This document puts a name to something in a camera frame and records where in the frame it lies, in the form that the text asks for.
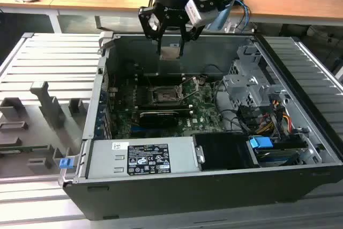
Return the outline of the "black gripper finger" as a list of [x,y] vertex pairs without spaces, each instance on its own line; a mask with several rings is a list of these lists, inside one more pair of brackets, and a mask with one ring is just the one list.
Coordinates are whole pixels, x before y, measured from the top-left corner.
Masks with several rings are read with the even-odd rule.
[[192,27],[190,31],[187,31],[186,26],[182,25],[180,27],[180,32],[181,32],[181,39],[180,39],[179,55],[183,55],[185,43],[189,41],[197,40],[202,32],[202,27]]
[[[152,16],[155,16],[159,22],[157,29],[153,29],[150,26]],[[161,40],[165,32],[165,7],[163,5],[141,6],[138,10],[138,18],[146,38],[155,40],[158,43],[156,53],[160,55]]]

